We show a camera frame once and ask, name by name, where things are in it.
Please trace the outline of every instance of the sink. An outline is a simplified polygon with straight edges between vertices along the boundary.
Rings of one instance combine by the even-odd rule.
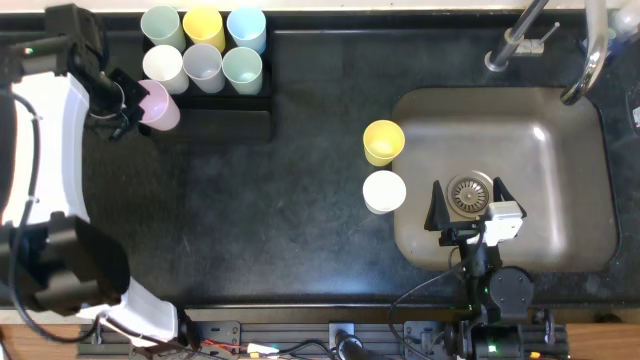
[[[400,99],[392,118],[406,144],[392,167],[408,196],[394,228],[412,264],[448,266],[451,248],[424,230],[433,182],[442,184],[451,220],[461,221],[486,211],[498,176],[528,214],[518,236],[500,244],[505,265],[577,272],[607,264],[618,231],[600,118],[586,99],[563,105],[561,92],[420,89]]]

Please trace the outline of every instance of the white cup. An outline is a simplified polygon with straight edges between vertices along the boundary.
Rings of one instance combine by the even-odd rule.
[[[140,19],[140,28],[155,45],[171,45],[180,52],[187,46],[180,16],[172,7],[156,6],[149,9]]]
[[[180,109],[167,90],[155,80],[140,80],[140,85],[149,91],[140,107],[144,115],[140,122],[157,130],[171,130],[180,122]]]
[[[262,59],[252,49],[229,50],[222,59],[222,71],[241,95],[255,95],[262,89]]]
[[[240,8],[227,18],[227,29],[240,47],[262,54],[267,47],[267,19],[260,9]]]
[[[222,55],[215,46],[196,44],[182,57],[184,71],[202,91],[212,94],[224,87]]]
[[[407,187],[396,173],[381,170],[369,175],[362,186],[367,209],[376,215],[394,211],[407,197]]]
[[[173,46],[151,48],[142,59],[142,69],[149,79],[161,83],[169,94],[181,94],[189,87],[189,77],[182,69],[182,55]]]

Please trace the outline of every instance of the faucet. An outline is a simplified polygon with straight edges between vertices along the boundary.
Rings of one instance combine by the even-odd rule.
[[[526,40],[524,34],[533,21],[542,13],[549,0],[533,0],[522,13],[513,28],[507,29],[500,39],[498,47],[485,56],[485,65],[491,71],[504,71],[509,59],[514,55],[540,55],[544,51],[544,41],[555,31],[559,24],[541,40]],[[609,36],[607,34],[607,5],[605,0],[584,0],[587,17],[588,42],[587,59],[582,75],[575,84],[567,87],[560,96],[565,105],[575,104],[589,91],[598,78],[607,56]]]

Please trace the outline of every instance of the plastic cup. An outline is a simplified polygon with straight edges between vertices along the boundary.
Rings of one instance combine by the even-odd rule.
[[[402,178],[387,170],[369,175],[362,186],[367,209],[382,215],[399,208],[407,197],[407,187]]]
[[[389,120],[374,121],[364,131],[364,154],[373,166],[389,164],[404,148],[404,132]]]
[[[262,54],[267,47],[267,19],[260,9],[241,8],[229,14],[227,30],[240,47]]]
[[[201,6],[189,10],[182,21],[184,31],[194,44],[209,44],[223,52],[224,27],[222,16],[211,6]]]
[[[238,94],[255,95],[262,88],[262,59],[252,49],[231,49],[222,60],[222,71]]]
[[[141,123],[157,130],[171,130],[180,122],[180,109],[167,89],[155,80],[140,80],[140,85],[149,90],[140,107],[144,110]]]
[[[217,93],[224,87],[222,55],[215,46],[193,45],[182,57],[184,71],[206,93]]]
[[[169,6],[149,9],[140,19],[142,32],[156,45],[171,45],[183,52],[186,45],[180,16]]]
[[[142,69],[149,79],[162,84],[169,94],[181,94],[189,87],[189,77],[182,69],[182,55],[173,46],[151,48],[142,59]]]

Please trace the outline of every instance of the purple cup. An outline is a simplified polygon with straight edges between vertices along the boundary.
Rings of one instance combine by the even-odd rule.
[[[140,80],[138,83],[149,90],[149,95],[140,103],[144,110],[140,122],[161,131],[171,130],[178,125],[180,109],[167,89],[155,80]]]

